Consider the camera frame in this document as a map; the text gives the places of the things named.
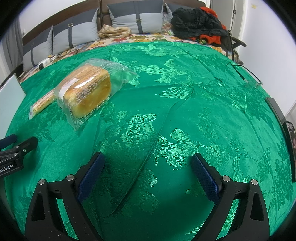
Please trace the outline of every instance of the green satin fabric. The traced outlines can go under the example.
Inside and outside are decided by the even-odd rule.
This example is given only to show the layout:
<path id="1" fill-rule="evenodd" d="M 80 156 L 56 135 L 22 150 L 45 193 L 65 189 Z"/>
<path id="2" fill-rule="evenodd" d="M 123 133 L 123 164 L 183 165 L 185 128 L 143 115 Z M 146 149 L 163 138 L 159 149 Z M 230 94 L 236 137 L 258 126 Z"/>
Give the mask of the green satin fabric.
<path id="1" fill-rule="evenodd" d="M 29 108 L 89 58 L 122 63 L 139 74 L 75 132 L 56 103 L 28 120 Z M 206 46 L 139 42 L 97 48 L 61 60 L 25 81 L 27 93 L 8 131 L 39 139 L 25 168 L 5 179 L 24 231 L 39 179 L 62 180 L 95 151 L 103 172 L 83 207 L 105 241 L 191 240 L 213 208 L 189 160 L 200 152 L 221 175 L 258 180 L 273 233 L 296 196 L 284 137 L 255 80 Z M 220 233 L 226 235 L 235 200 Z M 75 233 L 59 202 L 64 223 Z"/>

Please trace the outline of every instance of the gray cushion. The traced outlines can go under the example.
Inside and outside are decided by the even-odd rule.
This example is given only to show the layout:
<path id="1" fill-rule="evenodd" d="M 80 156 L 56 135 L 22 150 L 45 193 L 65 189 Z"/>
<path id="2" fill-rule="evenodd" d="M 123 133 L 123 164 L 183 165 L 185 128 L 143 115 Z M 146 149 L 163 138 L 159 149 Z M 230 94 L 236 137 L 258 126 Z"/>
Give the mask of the gray cushion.
<path id="1" fill-rule="evenodd" d="M 163 0 L 142 0 L 107 5 L 113 27 L 129 27 L 132 34 L 159 33 Z"/>
<path id="2" fill-rule="evenodd" d="M 52 54 L 99 39 L 96 25 L 98 8 L 82 12 L 57 24 L 53 28 Z"/>
<path id="3" fill-rule="evenodd" d="M 52 26 L 24 46 L 24 71 L 30 70 L 52 54 Z"/>
<path id="4" fill-rule="evenodd" d="M 172 13 L 180 7 L 182 7 L 183 9 L 193 9 L 192 7 L 181 6 L 181 5 L 177 5 L 177 4 L 173 4 L 173 3 L 166 3 L 165 5 L 167 8 L 168 16 L 169 16 L 170 20 L 173 18 Z"/>

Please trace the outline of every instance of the gray curtain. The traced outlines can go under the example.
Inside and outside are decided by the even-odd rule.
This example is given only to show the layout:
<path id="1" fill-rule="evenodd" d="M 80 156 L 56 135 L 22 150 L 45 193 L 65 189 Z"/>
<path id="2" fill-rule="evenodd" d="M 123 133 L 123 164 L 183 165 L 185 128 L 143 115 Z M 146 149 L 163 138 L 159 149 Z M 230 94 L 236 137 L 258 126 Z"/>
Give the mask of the gray curtain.
<path id="1" fill-rule="evenodd" d="M 1 42 L 7 66 L 12 72 L 22 62 L 23 46 L 19 18 L 14 20 Z"/>

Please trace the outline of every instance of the beige towel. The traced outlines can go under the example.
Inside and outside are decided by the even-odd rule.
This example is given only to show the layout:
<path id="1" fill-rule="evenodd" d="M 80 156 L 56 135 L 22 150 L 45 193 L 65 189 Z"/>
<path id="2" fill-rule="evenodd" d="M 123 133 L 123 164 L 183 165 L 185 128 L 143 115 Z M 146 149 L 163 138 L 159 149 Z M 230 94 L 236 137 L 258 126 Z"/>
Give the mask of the beige towel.
<path id="1" fill-rule="evenodd" d="M 128 37 L 131 34 L 131 29 L 128 27 L 112 27 L 104 24 L 99 31 L 99 37 L 103 38 L 119 38 Z"/>

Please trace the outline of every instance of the silver bolt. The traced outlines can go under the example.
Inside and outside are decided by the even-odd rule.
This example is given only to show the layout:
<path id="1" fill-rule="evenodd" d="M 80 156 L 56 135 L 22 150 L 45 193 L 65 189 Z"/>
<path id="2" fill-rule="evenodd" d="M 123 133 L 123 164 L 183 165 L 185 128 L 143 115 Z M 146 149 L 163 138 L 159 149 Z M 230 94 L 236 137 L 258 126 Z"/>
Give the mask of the silver bolt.
<path id="1" fill-rule="evenodd" d="M 255 179 L 252 179 L 251 183 L 254 184 L 254 185 L 258 184 L 258 182 Z"/>
<path id="2" fill-rule="evenodd" d="M 229 182 L 229 181 L 230 181 L 230 177 L 229 177 L 229 176 L 223 176 L 222 179 L 223 179 L 225 182 Z"/>
<path id="3" fill-rule="evenodd" d="M 39 181 L 38 181 L 38 184 L 39 185 L 42 185 L 42 184 L 44 184 L 45 183 L 45 179 L 40 179 Z"/>
<path id="4" fill-rule="evenodd" d="M 74 179 L 74 175 L 68 175 L 66 179 L 67 181 L 72 181 Z"/>

